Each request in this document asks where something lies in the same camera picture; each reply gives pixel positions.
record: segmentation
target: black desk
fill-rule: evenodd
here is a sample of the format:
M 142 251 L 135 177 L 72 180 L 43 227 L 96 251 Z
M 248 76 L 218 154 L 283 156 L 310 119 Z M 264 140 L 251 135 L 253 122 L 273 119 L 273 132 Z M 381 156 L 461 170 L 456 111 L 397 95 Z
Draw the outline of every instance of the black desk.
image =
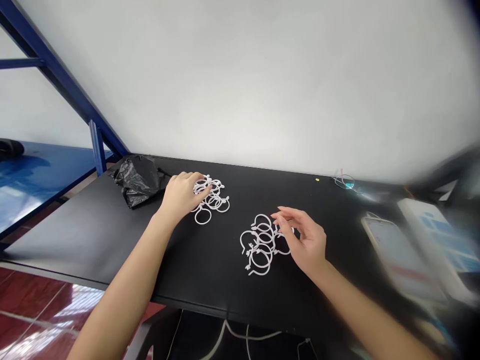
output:
M 270 215 L 282 205 L 305 210 L 321 224 L 327 259 L 401 322 L 409 322 L 410 303 L 380 275 L 360 223 L 371 211 L 400 225 L 395 202 L 405 197 L 401 186 L 357 181 L 355 188 L 368 194 L 362 196 L 326 176 L 168 158 L 157 162 L 171 174 L 199 171 L 220 179 L 231 206 L 226 213 L 212 211 L 206 225 L 196 224 L 193 213 L 180 222 L 152 301 L 303 336 L 341 334 L 342 322 L 291 256 L 276 255 L 266 276 L 248 276 L 245 270 L 241 233 L 257 214 Z M 0 254 L 0 265 L 106 289 L 161 202 L 159 196 L 130 210 L 104 174 Z

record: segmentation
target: person's left hand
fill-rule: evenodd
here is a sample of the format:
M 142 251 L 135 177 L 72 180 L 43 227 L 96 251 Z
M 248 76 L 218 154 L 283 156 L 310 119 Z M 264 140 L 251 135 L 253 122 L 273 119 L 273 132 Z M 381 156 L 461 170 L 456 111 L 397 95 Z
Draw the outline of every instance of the person's left hand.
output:
M 181 172 L 171 177 L 163 195 L 159 212 L 179 222 L 185 215 L 195 209 L 205 199 L 212 186 L 208 186 L 198 195 L 194 194 L 194 185 L 204 176 L 199 172 Z

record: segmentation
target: phone screen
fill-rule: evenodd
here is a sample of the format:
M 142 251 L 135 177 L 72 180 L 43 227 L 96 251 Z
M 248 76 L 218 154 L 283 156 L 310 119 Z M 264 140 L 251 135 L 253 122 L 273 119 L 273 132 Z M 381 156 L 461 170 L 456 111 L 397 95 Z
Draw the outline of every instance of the phone screen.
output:
M 399 291 L 424 300 L 443 302 L 429 267 L 420 258 L 407 237 L 390 221 L 365 218 L 376 250 L 387 273 Z

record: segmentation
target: hand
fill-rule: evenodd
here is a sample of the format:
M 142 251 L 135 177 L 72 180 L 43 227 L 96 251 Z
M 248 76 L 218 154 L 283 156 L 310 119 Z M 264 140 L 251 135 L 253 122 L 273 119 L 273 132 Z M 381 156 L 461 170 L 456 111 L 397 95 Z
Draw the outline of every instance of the hand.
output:
M 194 185 L 204 176 L 199 172 L 181 172 L 171 177 L 163 195 L 158 212 L 164 213 L 176 222 L 179 222 L 185 215 L 195 209 L 205 199 L 212 186 L 208 186 L 198 195 L 194 194 Z
M 284 206 L 278 209 L 279 212 L 271 215 L 276 219 L 273 223 L 280 226 L 295 263 L 313 281 L 313 277 L 323 273 L 329 265 L 325 259 L 327 235 L 324 228 L 305 211 Z M 292 232 L 292 228 L 300 232 L 300 239 Z

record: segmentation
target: smartphone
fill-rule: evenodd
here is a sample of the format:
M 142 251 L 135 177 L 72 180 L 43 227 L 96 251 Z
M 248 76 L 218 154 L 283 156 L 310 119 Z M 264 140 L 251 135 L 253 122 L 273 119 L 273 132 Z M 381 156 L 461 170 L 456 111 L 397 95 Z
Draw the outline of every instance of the smartphone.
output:
M 445 304 L 447 298 L 439 281 L 396 224 L 368 216 L 364 217 L 361 223 L 386 276 L 398 292 L 422 305 Z

